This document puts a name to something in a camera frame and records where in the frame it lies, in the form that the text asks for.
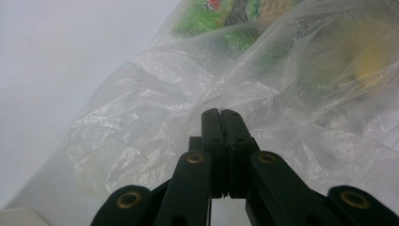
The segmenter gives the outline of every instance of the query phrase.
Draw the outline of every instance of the white background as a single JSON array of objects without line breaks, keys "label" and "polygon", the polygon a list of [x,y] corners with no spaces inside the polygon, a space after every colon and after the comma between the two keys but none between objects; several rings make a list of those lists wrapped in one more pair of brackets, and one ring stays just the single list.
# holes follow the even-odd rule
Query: white background
[{"label": "white background", "polygon": [[107,76],[142,52],[178,0],[0,1],[0,208],[89,225],[60,145]]}]

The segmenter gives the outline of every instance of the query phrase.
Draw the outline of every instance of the clear plastic bag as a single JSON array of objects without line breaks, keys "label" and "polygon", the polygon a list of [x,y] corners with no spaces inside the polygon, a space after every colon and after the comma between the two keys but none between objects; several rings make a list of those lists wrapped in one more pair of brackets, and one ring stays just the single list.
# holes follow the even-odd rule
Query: clear plastic bag
[{"label": "clear plastic bag", "polygon": [[236,46],[249,47],[267,25],[290,11],[302,0],[183,0],[162,26],[152,46],[222,29],[231,25],[264,21],[263,26],[243,33],[229,33]]},{"label": "clear plastic bag", "polygon": [[[262,150],[314,190],[362,188],[399,213],[399,3],[304,1],[149,50],[117,71],[71,129],[76,179],[105,200],[167,180],[209,108],[239,112]],[[229,37],[264,30],[241,48]],[[225,201],[229,225],[245,211]]]}]

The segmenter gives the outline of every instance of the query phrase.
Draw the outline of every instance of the crumpled plastic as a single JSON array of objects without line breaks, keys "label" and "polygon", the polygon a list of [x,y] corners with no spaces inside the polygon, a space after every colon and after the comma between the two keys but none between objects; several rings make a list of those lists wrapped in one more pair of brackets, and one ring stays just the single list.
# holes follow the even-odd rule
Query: crumpled plastic
[{"label": "crumpled plastic", "polygon": [[[399,214],[398,21],[397,1],[306,0],[276,21],[154,45],[70,130],[77,184],[103,201],[122,186],[155,188],[200,136],[200,114],[229,108],[310,188],[356,186]],[[248,225],[242,202],[213,202],[228,219],[218,225]]]}]

